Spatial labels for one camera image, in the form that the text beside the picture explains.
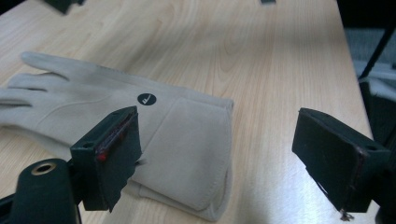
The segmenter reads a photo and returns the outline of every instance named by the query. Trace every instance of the table surface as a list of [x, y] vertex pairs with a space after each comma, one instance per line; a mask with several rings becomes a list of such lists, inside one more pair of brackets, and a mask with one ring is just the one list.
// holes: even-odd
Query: table surface
[[[233, 189], [219, 223], [342, 223], [291, 152], [300, 107], [371, 136], [336, 1], [88, 0], [61, 16], [29, 0], [0, 16], [0, 83], [35, 72], [26, 50], [71, 57], [234, 100]], [[0, 197], [41, 146], [0, 129]], [[374, 223], [378, 206], [353, 214]], [[205, 223], [122, 196], [84, 223]]]

